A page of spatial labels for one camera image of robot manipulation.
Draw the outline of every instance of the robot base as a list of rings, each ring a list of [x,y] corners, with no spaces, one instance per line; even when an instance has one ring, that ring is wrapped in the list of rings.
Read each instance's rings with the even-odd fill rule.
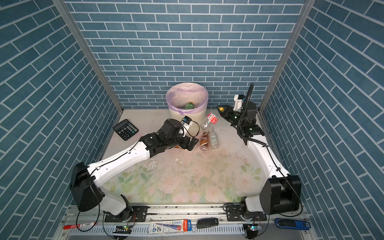
[[[264,212],[251,212],[250,214],[246,214],[244,215],[244,211],[243,209],[240,209],[241,207],[241,203],[240,202],[240,206],[235,206],[235,205],[227,205],[225,206],[226,210],[227,210],[227,221],[228,222],[237,222],[237,221],[242,221],[242,216],[246,219],[251,219],[250,221],[258,221],[260,219],[260,221],[266,221],[266,215]]]
[[[133,206],[129,209],[129,207],[126,207],[119,215],[112,215],[111,213],[108,213],[105,216],[104,222],[124,222],[129,221],[129,223],[132,223],[134,221],[136,222],[145,222],[145,219],[147,217],[147,206]]]

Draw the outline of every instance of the white robotic arm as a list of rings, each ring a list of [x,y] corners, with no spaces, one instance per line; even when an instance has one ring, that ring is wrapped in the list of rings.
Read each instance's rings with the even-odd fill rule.
[[[270,215],[298,210],[301,181],[298,176],[291,175],[269,150],[264,132],[256,124],[258,110],[250,102],[252,90],[253,83],[250,84],[245,98],[243,95],[236,95],[235,107],[217,106],[220,115],[236,128],[239,137],[255,155],[267,178],[260,195],[244,197],[240,201],[242,216],[252,217],[256,212]]]
[[[107,191],[102,185],[130,166],[178,146],[191,151],[198,139],[185,136],[193,121],[184,117],[181,122],[167,119],[159,131],[142,136],[138,142],[115,155],[85,166],[74,166],[70,190],[79,211],[87,211],[100,205],[100,209],[111,213],[119,221],[127,220],[132,207],[124,195]]]

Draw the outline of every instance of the floral floor mat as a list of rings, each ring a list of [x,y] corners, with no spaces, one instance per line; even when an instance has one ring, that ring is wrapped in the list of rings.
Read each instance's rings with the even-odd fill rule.
[[[251,152],[170,149],[114,176],[103,187],[130,202],[238,202],[260,193],[265,175]]]

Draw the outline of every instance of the brick wall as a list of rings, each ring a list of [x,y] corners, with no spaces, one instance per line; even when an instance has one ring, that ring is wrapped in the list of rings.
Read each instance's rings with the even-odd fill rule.
[[[255,82],[260,103],[304,0],[66,1],[125,108],[166,108],[197,82],[208,106]]]
[[[319,239],[384,239],[383,13],[317,0],[264,112]]]
[[[49,239],[118,112],[51,0],[0,6],[0,239]]]

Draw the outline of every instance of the white casing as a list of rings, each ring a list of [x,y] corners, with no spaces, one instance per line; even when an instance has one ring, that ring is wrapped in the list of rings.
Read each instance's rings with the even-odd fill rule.
[[[110,212],[113,215],[121,213],[121,211],[126,208],[126,203],[120,195],[106,190],[102,185],[116,174],[150,157],[149,150],[146,150],[147,146],[143,142],[138,142],[132,149],[133,146],[134,145],[99,162],[91,163],[87,169],[89,174],[93,172],[92,176],[95,176],[93,181],[95,186],[99,187],[105,194],[100,202],[100,209]]]
[[[133,146],[134,146],[134,144],[132,146],[130,146],[129,148],[127,148],[121,152],[118,152],[109,158],[103,159],[99,162],[91,163],[89,165],[88,172],[90,174],[93,172],[94,169],[97,169],[92,174],[92,176],[96,177],[93,180],[93,182],[95,183],[95,185],[97,187],[102,186],[110,178],[112,178],[116,174],[124,171],[125,169],[129,168],[130,166],[149,158],[149,150],[146,150],[147,146],[143,142],[138,142],[136,144],[136,146],[130,151],[130,149]]]
[[[267,142],[266,137],[262,135],[254,135],[251,138],[259,140],[261,142]],[[273,161],[280,168],[280,171],[284,174],[284,177],[288,176],[288,170],[283,167],[283,165],[277,159],[276,155],[272,152],[272,150],[269,150],[269,152],[271,153],[273,161],[266,147],[263,147],[262,145],[251,141],[248,141],[247,144],[248,148],[255,155],[255,158],[259,161],[267,179],[272,178],[272,176],[283,177],[283,175],[276,170],[276,166]],[[247,210],[250,212],[263,212],[263,208],[260,203],[260,195],[246,197],[245,204],[247,206]]]
[[[266,137],[262,135],[254,135],[251,138],[267,143]],[[273,161],[268,153],[267,148],[263,147],[261,144],[248,141],[248,148],[255,155],[256,160],[260,163],[267,179],[272,178],[272,176],[283,177],[283,175],[281,175],[281,173],[276,169],[273,161],[276,163],[277,167],[280,168],[280,171],[284,174],[285,177],[287,174],[289,174],[288,170],[284,168],[284,166],[280,163],[271,149],[269,152],[272,155]]]
[[[233,110],[235,112],[240,112],[240,109],[241,109],[243,102],[244,102],[242,99],[238,99],[238,98],[239,98],[238,94],[235,95],[235,97],[233,98],[235,101],[235,106],[233,107]]]
[[[184,132],[183,137],[185,137],[185,135],[187,134],[187,131],[189,130],[189,127],[192,126],[193,122],[191,122],[189,125],[186,122],[181,122],[181,124],[184,127],[184,131],[183,129],[180,129],[179,133],[182,134]]]

